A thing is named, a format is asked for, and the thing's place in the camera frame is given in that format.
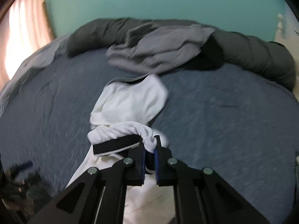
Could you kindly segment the white polo shirt black trim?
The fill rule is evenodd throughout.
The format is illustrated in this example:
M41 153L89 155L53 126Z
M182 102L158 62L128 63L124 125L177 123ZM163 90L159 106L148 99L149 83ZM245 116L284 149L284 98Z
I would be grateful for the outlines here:
M144 184L127 188L124 223L170 223L175 215L172 189L157 185L151 160L157 144L154 136L160 136L163 147L168 140L148 126L164 108L167 97L168 90L156 74L114 79L104 87L90 114L87 138L91 147L69 183L90 167L111 167L125 157L126 150L140 143L146 149Z

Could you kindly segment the blue patterned bed sheet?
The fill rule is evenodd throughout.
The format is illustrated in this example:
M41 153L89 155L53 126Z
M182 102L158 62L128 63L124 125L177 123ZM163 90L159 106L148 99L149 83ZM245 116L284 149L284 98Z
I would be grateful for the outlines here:
M104 86L131 74L110 66L106 49L60 55L25 84L1 117L5 168L26 160L60 192L82 163L89 118ZM178 69L162 76L166 106L154 121L175 157L212 167L271 223L295 194L298 102L291 92L238 66Z

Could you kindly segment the dark grey rolled duvet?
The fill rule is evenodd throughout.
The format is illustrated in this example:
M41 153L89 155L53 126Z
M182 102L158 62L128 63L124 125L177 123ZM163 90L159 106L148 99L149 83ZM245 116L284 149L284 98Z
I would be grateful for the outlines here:
M96 19L72 33L67 42L69 57L89 50L120 45L130 29L150 23L133 18ZM285 46L266 42L255 36L217 29L203 45L198 58L189 62L190 68L211 70L232 63L284 86L295 87L295 62Z

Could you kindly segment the grey knit sweater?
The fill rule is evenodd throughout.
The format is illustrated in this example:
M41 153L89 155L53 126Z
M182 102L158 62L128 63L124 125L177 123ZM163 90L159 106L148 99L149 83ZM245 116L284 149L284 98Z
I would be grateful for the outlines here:
M130 29L125 42L112 45L106 53L108 63L138 73L163 73L201 53L215 28L199 24L159 26L146 23Z

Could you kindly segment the peach window curtain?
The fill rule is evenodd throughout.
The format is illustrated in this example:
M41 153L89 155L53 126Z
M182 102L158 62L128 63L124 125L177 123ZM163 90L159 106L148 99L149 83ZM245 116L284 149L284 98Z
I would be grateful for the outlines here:
M21 63L54 39L45 0L14 0L1 21L1 88Z

